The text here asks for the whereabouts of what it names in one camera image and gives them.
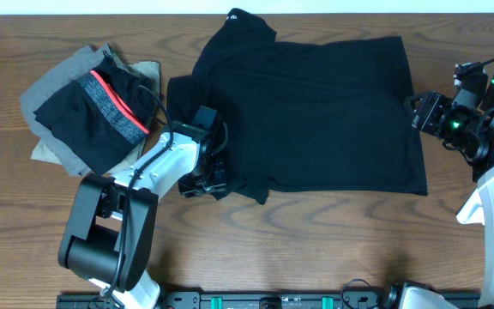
black garment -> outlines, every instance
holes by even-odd
[[[168,86],[171,118],[199,105],[228,124],[228,192],[264,203],[277,191],[427,194],[413,94],[399,37],[326,45],[275,42],[263,19],[233,9],[192,76]]]
[[[154,101],[145,95],[146,91],[136,91],[138,85],[150,89],[148,79],[114,67],[109,59],[94,71],[108,85],[100,83],[93,72],[87,73],[58,90],[34,113],[35,120],[55,138],[68,145],[95,173],[103,174],[147,136],[142,123],[154,112]],[[108,90],[115,92],[134,115],[116,104],[116,96],[109,95]]]

gray fabric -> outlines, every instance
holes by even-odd
[[[130,65],[129,68],[131,73],[135,75],[142,74],[143,76],[149,78],[150,81],[152,81],[152,85],[153,85],[152,91],[154,91],[156,95],[160,95],[160,64],[154,61],[142,61],[140,63]],[[151,119],[145,124],[145,126],[149,127],[150,122]],[[138,145],[136,145],[136,147],[130,151],[127,157],[125,157],[125,159],[123,159],[121,163],[117,164],[110,171],[108,171],[108,173],[118,173],[123,171],[125,168],[128,168],[131,165],[133,165],[133,163],[135,163],[138,160],[138,158],[142,156],[142,150],[144,149],[145,144],[146,144],[146,138],[144,138]],[[31,158],[33,160],[60,164],[58,158],[46,147],[43,139],[41,139],[38,145],[33,149]],[[90,169],[88,169],[87,167],[85,171],[83,171],[82,173],[78,173],[75,176],[84,175],[89,171]]]
[[[131,145],[136,145],[146,137],[146,133],[117,109],[116,105],[108,96],[108,93],[92,74],[86,74],[78,78],[77,82],[85,89],[87,95],[93,99],[94,104],[99,108],[102,116],[108,120],[119,134],[125,137],[127,142],[130,142]]]
[[[112,56],[117,67],[127,69],[108,44],[96,52],[91,47],[85,46],[45,73],[20,97],[21,111],[30,130],[43,140],[45,146],[60,160],[69,175],[82,176],[90,169],[66,144],[56,139],[50,130],[35,121],[33,112],[60,88],[99,65],[105,55]]]

wooden tabletop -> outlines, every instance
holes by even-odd
[[[0,16],[0,308],[51,308],[93,287],[58,266],[79,178],[30,160],[38,141],[19,96],[84,45],[105,42],[129,63],[189,74],[224,15]],[[416,92],[454,94],[453,67],[494,57],[494,15],[267,15],[278,40],[323,44],[401,35]],[[488,70],[494,72],[494,64]],[[152,136],[149,145],[154,144]],[[423,136],[429,196],[271,192],[265,205],[231,194],[160,202],[149,272],[165,284],[222,290],[334,290],[353,278],[479,288],[484,232],[455,214],[475,188],[456,152]]]

wooden table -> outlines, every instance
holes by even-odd
[[[494,57],[494,15],[268,15],[279,40],[323,44],[401,35],[415,91],[452,95],[453,66]],[[189,74],[223,15],[0,16],[0,308],[50,308],[93,287],[57,263],[79,178],[30,160],[38,138],[19,95],[80,47],[111,42],[124,58],[161,62],[163,89]],[[494,64],[489,67],[491,73]],[[149,145],[154,144],[153,136]],[[271,192],[265,205],[232,194],[160,203],[149,272],[205,290],[333,290],[408,278],[479,288],[481,226],[455,213],[475,188],[456,152],[423,136],[430,194]]]

red stripe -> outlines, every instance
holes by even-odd
[[[135,114],[130,110],[130,108],[125,104],[125,102],[113,91],[113,89],[108,85],[102,77],[100,77],[99,73],[94,70],[91,70],[91,74],[99,81],[102,88],[106,91],[108,96],[110,97],[113,104],[117,107],[117,109],[125,116],[128,120],[130,120],[133,124],[135,124],[142,132],[148,134],[148,129],[141,124]]]

